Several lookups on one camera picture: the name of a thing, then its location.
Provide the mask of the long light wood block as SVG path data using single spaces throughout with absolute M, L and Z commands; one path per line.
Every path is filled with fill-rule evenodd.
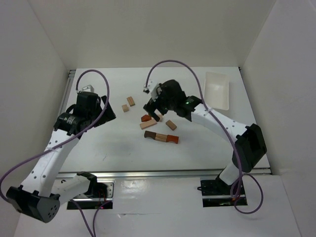
M 156 124 L 157 124 L 157 121 L 155 119 L 151 119 L 149 121 L 145 121 L 145 122 L 140 123 L 140 128 L 143 130 L 143 129 L 149 128 L 151 126 L 154 126 Z

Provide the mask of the dark brown notched block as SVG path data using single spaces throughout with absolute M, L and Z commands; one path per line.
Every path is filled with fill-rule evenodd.
M 145 137 L 145 138 L 152 138 L 152 139 L 155 140 L 155 138 L 156 138 L 156 133 L 146 130 L 146 131 L 144 132 L 144 137 Z

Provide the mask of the striped light wood block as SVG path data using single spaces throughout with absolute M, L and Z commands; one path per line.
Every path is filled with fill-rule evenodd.
M 156 133 L 155 140 L 160 142 L 167 142 L 167 135 Z

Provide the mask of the orange arch block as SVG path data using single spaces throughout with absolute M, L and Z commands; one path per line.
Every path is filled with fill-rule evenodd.
M 174 136 L 174 135 L 167 135 L 166 142 L 167 142 L 167 143 L 171 142 L 171 143 L 178 144 L 178 142 L 179 142 L 179 137 L 178 137 L 178 136 Z

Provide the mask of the white plastic bin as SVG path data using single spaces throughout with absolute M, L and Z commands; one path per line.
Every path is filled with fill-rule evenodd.
M 227 111 L 229 109 L 229 78 L 226 74 L 206 72 L 204 100 L 210 107 Z

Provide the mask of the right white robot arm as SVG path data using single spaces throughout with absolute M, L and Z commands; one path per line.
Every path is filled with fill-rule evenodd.
M 249 173 L 267 152 L 261 128 L 237 122 L 208 107 L 196 96 L 186 96 L 180 84 L 174 80 L 155 83 L 147 80 L 144 92 L 150 95 L 144 110 L 156 121 L 173 111 L 177 116 L 200 124 L 226 140 L 233 148 L 232 160 L 218 175 L 220 187 L 230 187 L 231 195 L 236 197 L 241 190 L 241 177 Z

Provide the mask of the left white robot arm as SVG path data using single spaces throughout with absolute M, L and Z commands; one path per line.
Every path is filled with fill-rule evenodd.
M 107 96 L 79 92 L 77 101 L 56 120 L 49 143 L 31 173 L 19 187 L 6 193 L 9 203 L 21 214 L 44 223 L 50 222 L 60 206 L 78 195 L 105 198 L 107 185 L 88 172 L 78 172 L 69 181 L 55 184 L 55 179 L 70 151 L 84 130 L 98 127 L 116 118 Z

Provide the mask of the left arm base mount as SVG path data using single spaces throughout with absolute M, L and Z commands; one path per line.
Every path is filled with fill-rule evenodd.
M 82 210 L 97 210 L 101 209 L 112 209 L 113 208 L 113 196 L 114 196 L 114 181 L 100 181 L 103 186 L 99 189 L 96 194 L 91 197 L 79 194 L 73 198 Z

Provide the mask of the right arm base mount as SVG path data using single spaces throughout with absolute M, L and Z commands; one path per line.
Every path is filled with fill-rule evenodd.
M 230 194 L 231 187 L 218 180 L 201 180 L 197 190 L 202 195 L 203 207 L 234 206 L 235 199 Z

